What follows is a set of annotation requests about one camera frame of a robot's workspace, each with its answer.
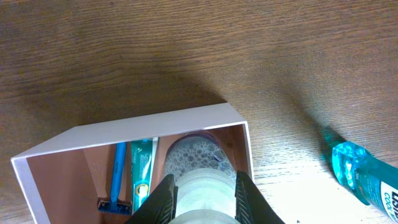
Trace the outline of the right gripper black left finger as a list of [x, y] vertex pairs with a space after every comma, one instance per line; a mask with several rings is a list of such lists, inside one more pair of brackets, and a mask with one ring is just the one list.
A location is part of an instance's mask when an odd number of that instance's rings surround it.
[[170, 223], [175, 218], [177, 195], [174, 175], [168, 174], [125, 224]]

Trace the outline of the clear pump bottle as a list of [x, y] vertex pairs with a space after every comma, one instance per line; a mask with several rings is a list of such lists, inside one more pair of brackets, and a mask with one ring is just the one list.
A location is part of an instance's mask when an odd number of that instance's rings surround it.
[[224, 150], [208, 134], [189, 134], [167, 151], [164, 175], [178, 187], [176, 219], [195, 222], [235, 222], [236, 171]]

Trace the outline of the blue disposable razor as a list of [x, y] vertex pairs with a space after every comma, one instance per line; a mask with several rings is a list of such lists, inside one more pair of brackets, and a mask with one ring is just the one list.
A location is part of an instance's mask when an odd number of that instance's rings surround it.
[[126, 147], [126, 142], [120, 142], [116, 144], [110, 195], [108, 200], [99, 200], [98, 210], [101, 212], [115, 213], [120, 215], [131, 214], [132, 205], [130, 203], [120, 202], [118, 200], [123, 178]]

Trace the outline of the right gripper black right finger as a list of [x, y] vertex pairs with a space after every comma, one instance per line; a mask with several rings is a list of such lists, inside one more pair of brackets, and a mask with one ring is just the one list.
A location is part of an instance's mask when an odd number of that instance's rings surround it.
[[284, 224], [267, 203], [250, 176], [243, 171], [236, 174], [236, 215], [242, 224]]

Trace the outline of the blue Listerine mouthwash bottle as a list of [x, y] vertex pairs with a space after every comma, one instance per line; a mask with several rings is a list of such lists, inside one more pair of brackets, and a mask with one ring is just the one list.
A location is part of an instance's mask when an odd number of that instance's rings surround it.
[[321, 134], [328, 146], [326, 157], [340, 185], [397, 223], [397, 168], [376, 159], [330, 127], [322, 128]]

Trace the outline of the Colgate toothpaste tube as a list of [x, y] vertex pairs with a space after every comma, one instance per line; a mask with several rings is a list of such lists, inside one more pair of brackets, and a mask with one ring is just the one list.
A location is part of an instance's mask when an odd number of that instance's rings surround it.
[[132, 212], [150, 195], [158, 138], [131, 141]]

